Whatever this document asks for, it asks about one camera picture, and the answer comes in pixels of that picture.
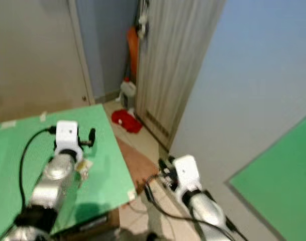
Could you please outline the beige closed door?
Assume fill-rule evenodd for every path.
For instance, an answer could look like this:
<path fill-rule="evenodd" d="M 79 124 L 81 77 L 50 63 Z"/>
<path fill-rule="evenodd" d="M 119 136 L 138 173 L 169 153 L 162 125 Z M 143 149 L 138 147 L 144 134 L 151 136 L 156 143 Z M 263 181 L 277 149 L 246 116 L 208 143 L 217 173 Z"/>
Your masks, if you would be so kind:
<path fill-rule="evenodd" d="M 0 0 L 0 123 L 93 104 L 73 0 Z"/>

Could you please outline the white plastic bottle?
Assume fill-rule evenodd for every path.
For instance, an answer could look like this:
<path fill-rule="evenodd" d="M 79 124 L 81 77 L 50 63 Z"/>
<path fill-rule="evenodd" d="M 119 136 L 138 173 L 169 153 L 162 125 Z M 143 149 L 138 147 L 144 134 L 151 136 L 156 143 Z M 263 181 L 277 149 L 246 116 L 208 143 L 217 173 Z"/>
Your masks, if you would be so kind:
<path fill-rule="evenodd" d="M 125 77 L 120 85 L 119 102 L 123 108 L 134 109 L 136 106 L 136 94 L 137 87 L 130 80 L 129 77 Z"/>

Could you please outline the grey wood grain door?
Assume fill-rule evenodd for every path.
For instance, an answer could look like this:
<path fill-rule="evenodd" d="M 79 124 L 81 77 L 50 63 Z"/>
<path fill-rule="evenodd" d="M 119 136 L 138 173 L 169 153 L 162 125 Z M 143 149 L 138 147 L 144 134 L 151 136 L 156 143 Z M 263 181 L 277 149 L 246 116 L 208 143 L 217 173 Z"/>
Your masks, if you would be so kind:
<path fill-rule="evenodd" d="M 227 0 L 150 0 L 135 113 L 170 149 Z"/>

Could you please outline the red crumpled bag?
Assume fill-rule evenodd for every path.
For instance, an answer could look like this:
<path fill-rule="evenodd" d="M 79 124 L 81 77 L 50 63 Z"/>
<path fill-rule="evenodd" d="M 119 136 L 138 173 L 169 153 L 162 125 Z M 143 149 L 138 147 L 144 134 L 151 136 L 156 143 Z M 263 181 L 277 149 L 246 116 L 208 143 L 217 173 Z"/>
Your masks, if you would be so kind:
<path fill-rule="evenodd" d="M 114 124 L 123 127 L 128 133 L 137 134 L 143 128 L 143 124 L 126 109 L 119 109 L 112 112 L 111 120 Z"/>

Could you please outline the brown wooden table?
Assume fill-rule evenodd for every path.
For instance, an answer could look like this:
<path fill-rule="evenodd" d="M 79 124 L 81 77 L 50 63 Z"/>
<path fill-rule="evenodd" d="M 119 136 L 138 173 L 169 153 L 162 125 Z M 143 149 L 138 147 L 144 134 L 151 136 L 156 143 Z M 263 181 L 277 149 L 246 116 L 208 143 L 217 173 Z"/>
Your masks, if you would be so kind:
<path fill-rule="evenodd" d="M 119 209 L 116 208 L 78 225 L 56 232 L 52 235 L 52 238 L 55 241 L 86 241 L 100 234 L 114 231 L 119 227 Z"/>

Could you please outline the orange plastic object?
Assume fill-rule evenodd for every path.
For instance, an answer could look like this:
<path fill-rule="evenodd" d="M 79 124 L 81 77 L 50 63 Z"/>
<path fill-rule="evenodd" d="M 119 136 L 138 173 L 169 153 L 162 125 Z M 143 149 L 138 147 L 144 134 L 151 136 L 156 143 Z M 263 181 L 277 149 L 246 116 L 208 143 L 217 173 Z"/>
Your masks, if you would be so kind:
<path fill-rule="evenodd" d="M 128 79 L 130 82 L 137 82 L 138 58 L 139 58 L 139 37 L 134 26 L 127 30 L 128 44 Z"/>

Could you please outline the brown floor mat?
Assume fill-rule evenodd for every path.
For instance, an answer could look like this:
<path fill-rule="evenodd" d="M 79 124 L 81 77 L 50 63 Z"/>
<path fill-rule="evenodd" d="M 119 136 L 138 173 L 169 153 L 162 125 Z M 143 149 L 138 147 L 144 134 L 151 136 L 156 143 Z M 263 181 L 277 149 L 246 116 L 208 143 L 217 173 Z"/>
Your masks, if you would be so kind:
<path fill-rule="evenodd" d="M 135 187 L 135 193 L 141 194 L 144 191 L 145 181 L 153 174 L 159 172 L 159 167 L 127 142 L 116 137 L 119 149 L 127 165 L 128 172 Z"/>

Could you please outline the white hanging item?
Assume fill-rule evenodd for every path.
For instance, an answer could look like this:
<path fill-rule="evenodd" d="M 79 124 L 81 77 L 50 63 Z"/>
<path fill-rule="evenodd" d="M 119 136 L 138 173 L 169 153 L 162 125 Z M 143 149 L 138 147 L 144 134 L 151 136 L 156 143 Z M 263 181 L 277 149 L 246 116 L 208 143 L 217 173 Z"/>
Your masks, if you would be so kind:
<path fill-rule="evenodd" d="M 138 12 L 135 23 L 135 32 L 137 37 L 142 41 L 146 39 L 149 32 L 149 16 L 148 9 L 150 0 L 138 0 Z"/>

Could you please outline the green wall board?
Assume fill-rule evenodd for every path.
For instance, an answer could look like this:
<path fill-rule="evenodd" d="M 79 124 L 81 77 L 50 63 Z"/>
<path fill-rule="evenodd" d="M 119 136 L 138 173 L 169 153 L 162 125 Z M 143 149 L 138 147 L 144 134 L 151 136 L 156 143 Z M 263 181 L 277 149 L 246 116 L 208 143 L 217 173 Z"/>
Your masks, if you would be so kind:
<path fill-rule="evenodd" d="M 229 183 L 286 241 L 306 241 L 306 117 Z"/>

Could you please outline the large green table mat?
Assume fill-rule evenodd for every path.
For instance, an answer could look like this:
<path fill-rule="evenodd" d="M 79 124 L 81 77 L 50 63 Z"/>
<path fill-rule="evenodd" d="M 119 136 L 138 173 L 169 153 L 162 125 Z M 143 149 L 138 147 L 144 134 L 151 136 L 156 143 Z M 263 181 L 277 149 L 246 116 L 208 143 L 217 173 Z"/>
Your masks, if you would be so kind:
<path fill-rule="evenodd" d="M 63 231 L 82 222 L 105 214 L 129 201 L 127 191 L 135 189 L 127 165 L 102 105 L 85 106 L 47 114 L 42 123 L 38 115 L 18 119 L 13 128 L 0 130 L 0 235 L 21 208 L 18 188 L 18 167 L 22 150 L 27 147 L 23 185 L 26 192 L 33 190 L 40 172 L 54 154 L 54 136 L 34 134 L 56 122 L 75 121 L 79 135 L 88 138 L 96 129 L 96 142 L 84 148 L 84 158 L 93 162 L 88 179 L 77 191 L 74 206 L 66 209 L 66 222 L 55 225 L 53 232 Z"/>

